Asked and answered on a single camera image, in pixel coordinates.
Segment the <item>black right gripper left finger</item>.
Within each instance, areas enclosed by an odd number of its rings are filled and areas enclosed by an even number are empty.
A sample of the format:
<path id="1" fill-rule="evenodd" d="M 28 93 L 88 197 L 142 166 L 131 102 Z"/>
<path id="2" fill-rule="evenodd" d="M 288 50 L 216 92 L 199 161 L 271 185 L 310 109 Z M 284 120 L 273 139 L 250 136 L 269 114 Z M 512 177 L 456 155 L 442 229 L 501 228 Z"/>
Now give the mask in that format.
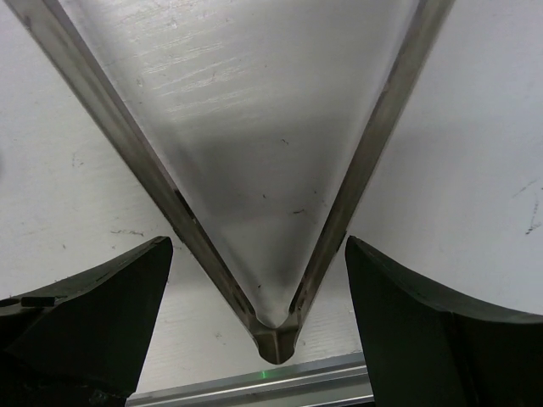
<path id="1" fill-rule="evenodd" d="M 3 406 L 123 406 L 143 370 L 172 261 L 168 237 L 1 302 Z"/>

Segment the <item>steel tongs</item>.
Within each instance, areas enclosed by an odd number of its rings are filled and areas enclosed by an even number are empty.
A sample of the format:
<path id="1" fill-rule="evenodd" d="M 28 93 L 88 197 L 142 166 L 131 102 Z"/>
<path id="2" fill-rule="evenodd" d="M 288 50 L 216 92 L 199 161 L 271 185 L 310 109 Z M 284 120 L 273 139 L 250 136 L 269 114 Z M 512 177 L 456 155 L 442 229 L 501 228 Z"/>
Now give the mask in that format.
<path id="1" fill-rule="evenodd" d="M 274 365 L 451 6 L 8 2 Z"/>

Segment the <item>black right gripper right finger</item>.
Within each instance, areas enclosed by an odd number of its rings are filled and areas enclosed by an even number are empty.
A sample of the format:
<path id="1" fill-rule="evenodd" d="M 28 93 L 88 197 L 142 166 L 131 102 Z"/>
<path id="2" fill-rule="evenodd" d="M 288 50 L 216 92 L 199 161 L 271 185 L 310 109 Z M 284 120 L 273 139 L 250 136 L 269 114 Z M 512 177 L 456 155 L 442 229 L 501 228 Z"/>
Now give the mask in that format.
<path id="1" fill-rule="evenodd" d="M 460 293 L 357 237 L 344 255 L 376 405 L 541 405 L 540 315 Z"/>

